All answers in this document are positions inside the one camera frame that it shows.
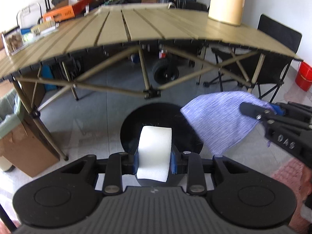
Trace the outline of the small yellow carton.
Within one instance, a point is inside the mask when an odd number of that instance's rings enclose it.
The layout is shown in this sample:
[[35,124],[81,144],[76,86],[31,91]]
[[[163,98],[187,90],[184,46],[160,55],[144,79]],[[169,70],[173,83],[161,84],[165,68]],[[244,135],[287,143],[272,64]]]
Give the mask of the small yellow carton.
[[35,25],[31,28],[31,33],[35,34],[35,35],[39,35],[41,34],[43,31],[50,29],[52,27],[56,27],[58,25],[58,23],[56,23],[55,21],[45,21],[41,24]]

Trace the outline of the black folding chair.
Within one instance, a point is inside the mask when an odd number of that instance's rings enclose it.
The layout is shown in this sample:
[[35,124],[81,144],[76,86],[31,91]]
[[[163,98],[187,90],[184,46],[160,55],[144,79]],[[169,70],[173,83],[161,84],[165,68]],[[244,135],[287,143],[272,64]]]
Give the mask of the black folding chair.
[[[275,21],[274,19],[271,19],[264,14],[261,14],[260,16],[258,30],[276,39],[295,53],[299,49],[302,34],[288,26],[281,24],[278,21]],[[231,63],[230,65],[226,66],[226,69],[240,78],[244,78],[243,73],[240,70],[240,67],[242,67],[245,70],[247,76],[252,79],[259,59],[260,55],[258,54],[256,56]],[[271,92],[274,92],[271,99],[275,98],[280,87],[284,84],[284,79],[287,75],[290,65],[291,59],[289,58],[276,56],[273,54],[268,54],[265,56],[265,60],[262,64],[260,73],[255,83],[255,85],[258,87],[260,99],[267,96]]]

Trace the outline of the beige bin with black bag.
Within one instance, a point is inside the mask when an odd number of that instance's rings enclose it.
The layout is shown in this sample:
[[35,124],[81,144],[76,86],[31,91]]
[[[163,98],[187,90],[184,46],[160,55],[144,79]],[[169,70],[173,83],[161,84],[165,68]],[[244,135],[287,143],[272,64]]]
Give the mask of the beige bin with black bag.
[[5,157],[1,156],[0,157],[0,169],[3,172],[11,172],[12,170],[15,169],[15,166],[8,161]]

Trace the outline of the white foam roll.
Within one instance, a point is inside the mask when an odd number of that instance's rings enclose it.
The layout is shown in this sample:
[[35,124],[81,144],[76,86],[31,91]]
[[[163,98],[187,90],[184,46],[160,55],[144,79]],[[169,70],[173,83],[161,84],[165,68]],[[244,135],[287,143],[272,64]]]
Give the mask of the white foam roll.
[[170,168],[172,129],[144,126],[139,144],[138,179],[166,182]]

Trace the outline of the orange cardboard box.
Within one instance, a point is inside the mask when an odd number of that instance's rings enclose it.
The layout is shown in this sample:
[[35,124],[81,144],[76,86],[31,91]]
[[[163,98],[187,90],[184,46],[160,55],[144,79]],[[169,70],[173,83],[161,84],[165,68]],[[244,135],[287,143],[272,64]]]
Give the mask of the orange cardboard box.
[[93,1],[94,0],[64,0],[56,5],[52,10],[46,12],[42,19],[44,22],[62,22],[75,18]]

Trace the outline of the cardboard box with green liner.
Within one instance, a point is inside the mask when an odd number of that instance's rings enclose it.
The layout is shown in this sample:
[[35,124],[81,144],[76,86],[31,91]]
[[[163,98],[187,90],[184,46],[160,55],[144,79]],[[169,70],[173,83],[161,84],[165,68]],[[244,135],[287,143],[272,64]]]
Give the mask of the cardboard box with green liner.
[[15,89],[1,97],[1,157],[30,177],[60,161],[26,112]]

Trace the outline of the black round trash bin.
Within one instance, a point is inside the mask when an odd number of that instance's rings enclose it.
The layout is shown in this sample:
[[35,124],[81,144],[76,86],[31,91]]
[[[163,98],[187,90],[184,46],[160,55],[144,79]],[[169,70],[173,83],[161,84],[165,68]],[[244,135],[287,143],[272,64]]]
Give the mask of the black round trash bin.
[[170,103],[151,103],[131,112],[124,120],[120,140],[125,152],[138,147],[144,126],[172,129],[172,143],[179,152],[190,151],[199,154],[204,143],[180,112],[181,107]]

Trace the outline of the clear snack jar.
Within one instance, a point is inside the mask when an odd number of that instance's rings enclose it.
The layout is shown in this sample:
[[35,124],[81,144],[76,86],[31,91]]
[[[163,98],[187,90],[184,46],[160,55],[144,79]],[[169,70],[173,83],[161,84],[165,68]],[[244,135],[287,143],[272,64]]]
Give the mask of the clear snack jar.
[[24,45],[20,27],[2,33],[2,41],[8,56],[14,55]]

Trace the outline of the yellow thermos jug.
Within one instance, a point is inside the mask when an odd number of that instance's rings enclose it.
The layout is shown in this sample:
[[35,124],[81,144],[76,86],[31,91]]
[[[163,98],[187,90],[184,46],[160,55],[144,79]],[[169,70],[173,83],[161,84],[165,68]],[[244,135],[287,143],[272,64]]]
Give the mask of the yellow thermos jug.
[[239,27],[245,0],[210,0],[208,17],[215,21]]

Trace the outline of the black wagon wheel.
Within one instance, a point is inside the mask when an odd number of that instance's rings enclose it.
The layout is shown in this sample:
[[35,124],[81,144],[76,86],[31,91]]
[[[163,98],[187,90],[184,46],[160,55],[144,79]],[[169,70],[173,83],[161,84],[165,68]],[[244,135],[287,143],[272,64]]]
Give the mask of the black wagon wheel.
[[159,59],[153,66],[153,78],[159,85],[174,81],[179,77],[179,70],[171,59]]

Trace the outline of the tan folding camping table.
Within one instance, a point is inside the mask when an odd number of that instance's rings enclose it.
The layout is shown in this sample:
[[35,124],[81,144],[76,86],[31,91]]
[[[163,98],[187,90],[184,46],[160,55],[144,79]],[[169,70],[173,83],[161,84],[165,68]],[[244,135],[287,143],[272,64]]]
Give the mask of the tan folding camping table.
[[[154,88],[150,84],[145,64],[141,64],[145,85],[143,90],[87,83],[87,79],[118,61],[135,53],[142,54],[143,48],[148,45],[158,45],[164,52],[198,62],[203,68]],[[66,61],[77,54],[110,50],[115,51],[113,56],[75,80],[45,79],[40,75],[25,76],[31,69],[39,70],[45,64]],[[233,79],[252,90],[263,63],[269,56],[290,61],[299,60],[295,51],[269,34],[245,25],[235,27],[214,21],[205,12],[171,9],[158,4],[114,5],[101,7],[84,17],[63,23],[56,31],[40,37],[23,46],[16,54],[6,57],[1,61],[1,80],[9,80],[16,89],[35,124],[35,134],[44,147],[56,159],[66,159],[67,156],[58,148],[40,120],[40,107],[30,103],[20,87],[21,82],[62,86],[59,95],[74,88],[82,88],[155,98],[163,90],[206,74],[210,70],[216,69],[223,74],[229,74],[227,65],[256,57],[258,62],[252,78],[240,78],[231,74]]]

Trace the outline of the lavender knit pouch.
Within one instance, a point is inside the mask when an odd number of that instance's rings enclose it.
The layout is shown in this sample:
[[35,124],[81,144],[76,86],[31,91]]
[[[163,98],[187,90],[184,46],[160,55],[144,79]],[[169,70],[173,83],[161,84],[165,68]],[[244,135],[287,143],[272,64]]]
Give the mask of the lavender knit pouch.
[[200,95],[180,112],[212,155],[221,155],[243,140],[258,124],[254,118],[242,115],[241,103],[250,103],[269,111],[269,102],[245,91],[215,92]]

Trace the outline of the red plastic bucket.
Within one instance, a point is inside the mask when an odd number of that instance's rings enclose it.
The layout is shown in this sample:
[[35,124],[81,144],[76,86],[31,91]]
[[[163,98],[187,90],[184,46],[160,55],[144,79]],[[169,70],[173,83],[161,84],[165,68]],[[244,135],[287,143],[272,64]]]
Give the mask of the red plastic bucket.
[[308,91],[312,84],[312,67],[305,61],[300,62],[295,83],[303,90]]

